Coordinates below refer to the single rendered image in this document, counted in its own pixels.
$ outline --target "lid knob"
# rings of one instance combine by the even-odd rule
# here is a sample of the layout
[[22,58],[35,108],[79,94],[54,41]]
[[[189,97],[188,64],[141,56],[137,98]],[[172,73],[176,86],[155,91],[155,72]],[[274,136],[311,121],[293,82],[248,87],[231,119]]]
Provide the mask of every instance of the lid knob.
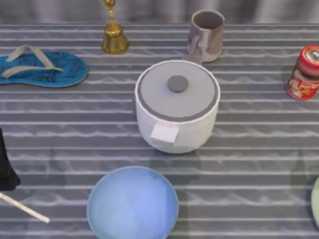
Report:
[[175,93],[183,92],[188,87],[188,80],[184,76],[172,76],[167,81],[169,90]]

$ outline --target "gray lid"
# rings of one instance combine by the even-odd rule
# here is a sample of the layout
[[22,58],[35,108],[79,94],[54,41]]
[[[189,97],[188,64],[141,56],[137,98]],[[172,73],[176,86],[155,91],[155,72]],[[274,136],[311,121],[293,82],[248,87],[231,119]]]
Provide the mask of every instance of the gray lid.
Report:
[[144,108],[168,121],[189,121],[208,113],[216,104],[218,87],[195,64],[170,61],[145,73],[138,85]]

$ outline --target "golden hand bell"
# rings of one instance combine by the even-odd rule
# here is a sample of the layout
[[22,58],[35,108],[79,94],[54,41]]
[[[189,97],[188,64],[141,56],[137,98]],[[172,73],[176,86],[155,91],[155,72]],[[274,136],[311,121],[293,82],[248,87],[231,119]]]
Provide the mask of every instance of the golden hand bell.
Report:
[[129,42],[123,34],[121,25],[115,23],[114,11],[116,0],[103,0],[109,11],[110,23],[104,29],[104,39],[102,42],[102,49],[108,54],[122,54],[129,48]]

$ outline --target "light blue bowl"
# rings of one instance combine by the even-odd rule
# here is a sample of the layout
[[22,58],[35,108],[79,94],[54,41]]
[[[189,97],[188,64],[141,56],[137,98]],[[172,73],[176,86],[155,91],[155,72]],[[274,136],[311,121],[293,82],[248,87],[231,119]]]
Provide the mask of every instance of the light blue bowl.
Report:
[[99,239],[164,239],[178,216],[178,198],[158,172],[138,166],[119,168],[92,190],[87,217]]

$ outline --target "gray curtain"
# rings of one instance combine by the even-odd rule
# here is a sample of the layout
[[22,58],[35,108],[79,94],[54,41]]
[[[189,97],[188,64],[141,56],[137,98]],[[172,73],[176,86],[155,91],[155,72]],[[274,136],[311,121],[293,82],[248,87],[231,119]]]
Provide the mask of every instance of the gray curtain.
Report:
[[[319,22],[319,0],[117,0],[116,18],[132,23],[185,23],[202,8],[228,23]],[[102,0],[0,0],[0,23],[105,23]]]

